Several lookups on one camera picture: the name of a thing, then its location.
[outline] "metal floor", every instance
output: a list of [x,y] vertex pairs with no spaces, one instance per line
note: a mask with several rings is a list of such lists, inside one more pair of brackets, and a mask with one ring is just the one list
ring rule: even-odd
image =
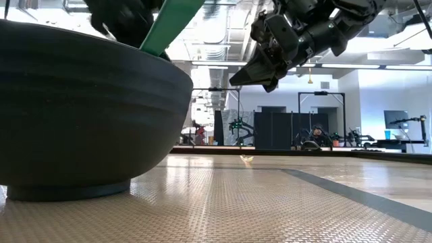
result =
[[170,155],[128,193],[14,202],[0,242],[432,242],[432,167]]

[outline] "metal frame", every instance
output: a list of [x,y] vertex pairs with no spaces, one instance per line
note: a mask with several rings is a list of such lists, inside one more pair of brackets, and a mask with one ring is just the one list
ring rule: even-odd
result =
[[[328,95],[333,95],[333,97],[335,99],[337,99],[343,106],[344,108],[344,147],[346,146],[346,112],[345,112],[345,93],[344,92],[325,92],[325,91],[318,91],[318,92],[299,92],[298,93],[298,134],[299,134],[299,139],[301,139],[301,131],[302,131],[302,116],[301,116],[301,106],[303,101],[305,101],[307,99],[307,97],[301,101],[300,98],[302,95],[314,95],[314,96],[328,96]],[[342,102],[335,97],[335,95],[341,95],[342,96]]]
[[[193,88],[192,92],[194,90],[206,90],[209,92],[224,92],[224,91],[237,91],[237,120],[240,120],[240,89],[239,88]],[[237,128],[237,139],[240,137],[240,129]]]

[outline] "black bowl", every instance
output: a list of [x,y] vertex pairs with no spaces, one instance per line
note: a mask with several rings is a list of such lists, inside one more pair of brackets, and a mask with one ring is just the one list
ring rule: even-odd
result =
[[172,63],[77,32],[0,20],[0,184],[16,200],[127,190],[182,129],[192,81]]

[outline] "person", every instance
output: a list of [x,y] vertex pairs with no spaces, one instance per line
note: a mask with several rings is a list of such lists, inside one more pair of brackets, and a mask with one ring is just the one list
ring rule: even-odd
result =
[[204,126],[198,124],[195,120],[192,121],[192,126],[195,128],[195,145],[205,145]]
[[319,146],[330,147],[333,146],[333,142],[330,137],[324,132],[323,127],[320,124],[315,124],[312,128],[312,133],[308,138],[309,141],[316,142]]

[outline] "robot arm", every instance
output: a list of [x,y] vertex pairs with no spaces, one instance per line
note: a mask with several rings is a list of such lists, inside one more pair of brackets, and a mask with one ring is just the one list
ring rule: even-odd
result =
[[[261,12],[250,36],[257,42],[252,59],[230,83],[262,84],[267,92],[288,70],[331,48],[342,54],[383,9],[386,0],[273,0],[273,13]],[[331,13],[339,9],[334,19]]]
[[[84,0],[92,13],[91,24],[100,33],[139,47],[153,25],[152,11],[164,0]],[[272,13],[261,12],[252,24],[251,37],[258,45],[252,59],[231,85],[262,84],[267,92],[289,69],[305,64],[315,54],[331,48],[342,54],[350,39],[372,22],[386,0],[273,0]],[[331,13],[339,13],[330,19]],[[166,53],[162,58],[169,60]]]

